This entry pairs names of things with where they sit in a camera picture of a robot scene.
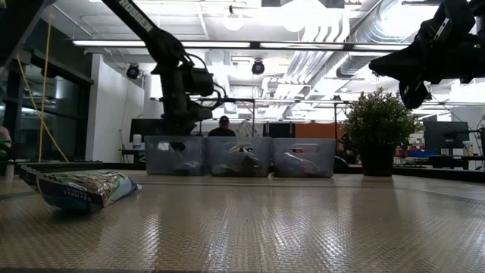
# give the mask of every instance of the table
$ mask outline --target table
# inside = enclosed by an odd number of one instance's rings
[[[468,163],[470,161],[484,161],[483,156],[465,156],[465,155],[432,155],[428,158],[428,164],[433,168],[443,167],[462,167],[464,170],[468,170]]]
[[[130,159],[127,157],[127,161],[124,161],[124,156],[132,155],[133,156],[133,163],[140,162],[141,159],[145,157],[145,150],[144,149],[119,149],[118,151],[121,152],[121,163],[130,163]]]
[[[48,206],[23,181],[0,183],[0,271],[483,269],[480,184],[122,172],[142,190],[92,215]]]

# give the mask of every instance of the computer monitor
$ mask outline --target computer monitor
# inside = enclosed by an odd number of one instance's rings
[[[470,140],[468,123],[455,121],[425,121],[424,145],[426,149],[460,149]]]
[[[163,136],[164,121],[160,118],[134,118],[131,120],[130,142],[133,142],[133,135],[142,136],[142,142],[145,136]]]

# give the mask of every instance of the clear plastic bin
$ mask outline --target clear plastic bin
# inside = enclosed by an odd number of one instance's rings
[[[147,174],[203,175],[204,143],[201,136],[146,136]]]
[[[278,177],[332,177],[334,139],[273,139],[274,175]]]
[[[213,176],[267,177],[271,163],[270,137],[208,137],[209,168]]]

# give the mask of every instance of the glass wall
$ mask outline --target glass wall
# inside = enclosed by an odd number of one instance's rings
[[[0,125],[10,131],[16,158],[37,160],[41,122],[36,107],[39,111],[42,107],[44,76],[39,66],[31,64],[23,69],[32,94],[15,66],[0,77]],[[70,161],[85,158],[88,108],[89,84],[66,80],[57,76],[55,71],[48,73],[44,119],[48,131]],[[64,161],[45,128],[42,160]]]

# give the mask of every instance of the black robotic arm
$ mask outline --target black robotic arm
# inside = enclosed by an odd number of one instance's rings
[[[214,90],[212,74],[207,68],[195,68],[182,42],[158,28],[132,0],[102,0],[143,42],[157,62],[152,74],[161,77],[164,105],[164,132],[189,135],[196,122],[212,118],[212,110],[226,98]],[[219,100],[211,107],[193,102],[189,95],[210,96]]]
[[[485,15],[484,4],[484,0],[443,0],[434,17],[421,24],[410,46],[371,61],[369,68],[399,80],[401,99],[409,109],[419,107],[428,97],[424,81],[438,84],[442,79],[460,79],[469,83],[485,77],[481,24],[477,25],[478,35],[469,34],[474,17]]]

